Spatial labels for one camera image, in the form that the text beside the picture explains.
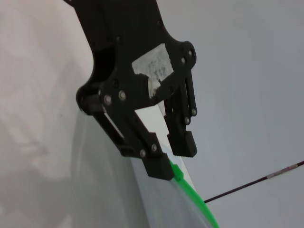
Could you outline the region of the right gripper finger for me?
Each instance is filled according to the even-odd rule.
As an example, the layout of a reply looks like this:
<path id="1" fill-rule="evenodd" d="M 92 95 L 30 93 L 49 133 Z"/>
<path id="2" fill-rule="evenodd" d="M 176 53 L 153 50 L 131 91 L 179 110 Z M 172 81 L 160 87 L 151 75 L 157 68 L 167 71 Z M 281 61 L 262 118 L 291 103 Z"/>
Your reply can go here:
<path id="1" fill-rule="evenodd" d="M 167 137 L 173 154 L 194 157 L 197 147 L 192 132 L 186 130 L 186 126 L 191 123 L 191 117 L 198 113 L 191 73 L 197 57 L 192 45 L 181 45 L 180 52 L 181 66 L 189 68 L 181 74 L 180 81 L 175 79 L 169 87 L 170 96 L 164 100 L 164 119 L 169 130 Z"/>
<path id="2" fill-rule="evenodd" d="M 149 177 L 171 180 L 174 172 L 167 154 L 163 153 L 155 133 L 144 126 L 125 94 L 102 94 L 100 90 L 79 88 L 79 108 L 95 118 L 124 157 L 141 159 Z"/>

